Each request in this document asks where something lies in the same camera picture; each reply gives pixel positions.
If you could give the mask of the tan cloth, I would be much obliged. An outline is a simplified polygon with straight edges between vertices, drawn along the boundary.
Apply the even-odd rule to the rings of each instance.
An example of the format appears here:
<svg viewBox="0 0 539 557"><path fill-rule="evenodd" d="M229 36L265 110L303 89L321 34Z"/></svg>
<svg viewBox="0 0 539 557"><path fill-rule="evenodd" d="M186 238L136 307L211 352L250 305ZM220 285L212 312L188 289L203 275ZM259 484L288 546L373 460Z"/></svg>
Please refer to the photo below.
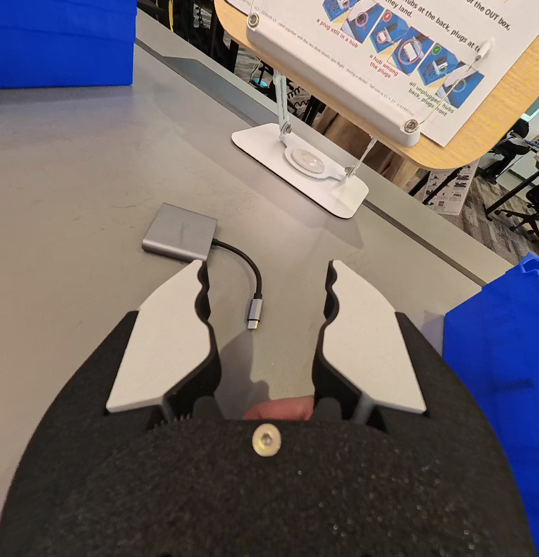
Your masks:
<svg viewBox="0 0 539 557"><path fill-rule="evenodd" d="M371 142L366 131L329 107L316 118L315 129L356 159L361 158ZM363 163L403 190L419 169L380 142L373 145Z"/></svg>

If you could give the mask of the blue plastic bin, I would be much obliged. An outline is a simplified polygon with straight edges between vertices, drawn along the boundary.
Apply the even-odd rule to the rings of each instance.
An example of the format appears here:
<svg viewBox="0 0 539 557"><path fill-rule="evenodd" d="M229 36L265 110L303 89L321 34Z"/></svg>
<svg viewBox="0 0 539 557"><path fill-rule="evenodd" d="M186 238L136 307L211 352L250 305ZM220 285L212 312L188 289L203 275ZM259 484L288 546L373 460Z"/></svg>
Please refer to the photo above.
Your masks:
<svg viewBox="0 0 539 557"><path fill-rule="evenodd" d="M539 257L529 253L449 311L443 357L510 463L539 554Z"/></svg>
<svg viewBox="0 0 539 557"><path fill-rule="evenodd" d="M0 89L133 83L136 1L0 1Z"/></svg>

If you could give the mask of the white and wooden book stand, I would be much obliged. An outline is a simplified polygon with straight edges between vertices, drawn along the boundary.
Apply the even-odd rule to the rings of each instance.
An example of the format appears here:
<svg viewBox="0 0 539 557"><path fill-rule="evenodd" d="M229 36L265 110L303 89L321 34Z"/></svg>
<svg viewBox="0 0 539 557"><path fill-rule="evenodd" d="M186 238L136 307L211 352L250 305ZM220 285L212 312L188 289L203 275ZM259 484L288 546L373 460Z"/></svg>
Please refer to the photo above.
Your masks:
<svg viewBox="0 0 539 557"><path fill-rule="evenodd" d="M445 147L422 134L419 134L415 145L406 147L382 133L372 122L325 95L316 84L295 73L287 64L275 61L269 54L252 45L245 32L247 16L232 7L229 1L214 3L216 14L231 39L274 70L278 123L236 132L231 136L233 143L322 208L342 219L353 217L368 195L368 186L355 174L376 142L387 145L419 169L457 169L481 158L539 93L538 35ZM330 109L371 136L371 142L360 159L355 158L354 163L340 163L331 155L325 155L315 143L302 139L299 132L293 131L292 117L287 112L286 78L307 89Z"/></svg>

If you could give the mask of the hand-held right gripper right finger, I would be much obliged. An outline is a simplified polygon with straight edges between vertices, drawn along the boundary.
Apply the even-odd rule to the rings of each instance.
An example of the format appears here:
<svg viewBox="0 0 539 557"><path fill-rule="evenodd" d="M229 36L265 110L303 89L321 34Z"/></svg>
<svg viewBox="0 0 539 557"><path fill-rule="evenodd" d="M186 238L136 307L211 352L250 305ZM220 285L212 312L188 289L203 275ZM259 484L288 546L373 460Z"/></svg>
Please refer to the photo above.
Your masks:
<svg viewBox="0 0 539 557"><path fill-rule="evenodd" d="M329 261L325 290L312 364L312 418L362 425L377 409L426 416L393 305L340 260Z"/></svg>

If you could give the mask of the printed instruction sheet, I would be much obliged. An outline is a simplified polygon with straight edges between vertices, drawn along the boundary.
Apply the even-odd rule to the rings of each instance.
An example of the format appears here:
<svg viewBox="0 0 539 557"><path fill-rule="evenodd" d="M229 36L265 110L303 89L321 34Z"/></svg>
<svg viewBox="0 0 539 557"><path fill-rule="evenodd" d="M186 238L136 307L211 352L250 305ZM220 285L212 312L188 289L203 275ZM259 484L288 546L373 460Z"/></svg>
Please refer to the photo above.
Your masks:
<svg viewBox="0 0 539 557"><path fill-rule="evenodd" d="M252 45L412 147L445 147L539 35L539 1L229 1Z"/></svg>

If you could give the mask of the small grey usb hub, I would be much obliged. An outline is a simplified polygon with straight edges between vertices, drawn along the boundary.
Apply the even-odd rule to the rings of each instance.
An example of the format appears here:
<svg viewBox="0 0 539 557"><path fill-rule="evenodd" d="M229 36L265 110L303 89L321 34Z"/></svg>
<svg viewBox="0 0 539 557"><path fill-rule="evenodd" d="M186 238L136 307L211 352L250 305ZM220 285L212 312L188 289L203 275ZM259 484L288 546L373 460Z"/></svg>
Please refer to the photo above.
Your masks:
<svg viewBox="0 0 539 557"><path fill-rule="evenodd" d="M163 203L141 241L141 248L150 254L187 263L196 260L206 263L213 248L241 258L251 269L255 281L246 327L247 330L256 330L263 312L262 274L249 255L216 237L217 227L216 218Z"/></svg>

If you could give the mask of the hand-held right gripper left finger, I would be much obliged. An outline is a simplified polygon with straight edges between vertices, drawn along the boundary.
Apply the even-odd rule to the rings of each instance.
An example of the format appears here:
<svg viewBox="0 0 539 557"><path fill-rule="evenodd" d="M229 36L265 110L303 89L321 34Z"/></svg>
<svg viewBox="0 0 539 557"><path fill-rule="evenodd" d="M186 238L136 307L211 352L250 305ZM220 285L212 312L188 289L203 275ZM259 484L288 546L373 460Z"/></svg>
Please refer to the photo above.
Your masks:
<svg viewBox="0 0 539 557"><path fill-rule="evenodd" d="M192 417L222 376L209 323L207 264L194 260L140 305L106 402L110 414L157 407L167 420Z"/></svg>

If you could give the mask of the small printed poster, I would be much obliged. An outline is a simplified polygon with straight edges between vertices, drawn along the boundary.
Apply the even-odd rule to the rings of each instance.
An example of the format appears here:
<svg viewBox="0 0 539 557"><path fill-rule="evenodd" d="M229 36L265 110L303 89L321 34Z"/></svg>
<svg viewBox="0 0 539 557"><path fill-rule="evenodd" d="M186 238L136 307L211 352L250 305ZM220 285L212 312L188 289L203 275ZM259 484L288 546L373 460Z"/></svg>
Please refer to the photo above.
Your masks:
<svg viewBox="0 0 539 557"><path fill-rule="evenodd" d="M433 191L453 173L451 169L446 171L431 171L424 187L422 203L440 215L459 216L471 188L479 161L480 160L477 159L472 163L462 166L458 174L425 204L424 201L431 196Z"/></svg>

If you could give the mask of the black office chair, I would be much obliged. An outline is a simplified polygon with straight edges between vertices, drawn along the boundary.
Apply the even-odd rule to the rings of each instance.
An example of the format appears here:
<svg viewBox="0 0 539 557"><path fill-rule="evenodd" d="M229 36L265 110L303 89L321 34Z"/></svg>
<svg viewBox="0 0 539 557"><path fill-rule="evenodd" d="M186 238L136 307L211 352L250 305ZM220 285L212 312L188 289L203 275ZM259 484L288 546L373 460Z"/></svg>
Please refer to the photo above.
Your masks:
<svg viewBox="0 0 539 557"><path fill-rule="evenodd" d="M531 240L531 242L539 242L539 185L533 187L529 192L526 193L526 199L529 202L528 207L533 209L532 214L523 214L507 212L508 216L515 216L520 218L520 222L517 225L510 226L509 230L515 232L517 229L523 227L524 225L530 226L530 231L528 234L532 234L536 239Z"/></svg>
<svg viewBox="0 0 539 557"><path fill-rule="evenodd" d="M526 138L529 134L529 123L524 119L518 119L511 129L507 132L506 137L499 145L499 152L502 159L489 165L483 172L482 178L490 183L496 184L500 174L512 163L519 155L525 155L529 152L529 146Z"/></svg>

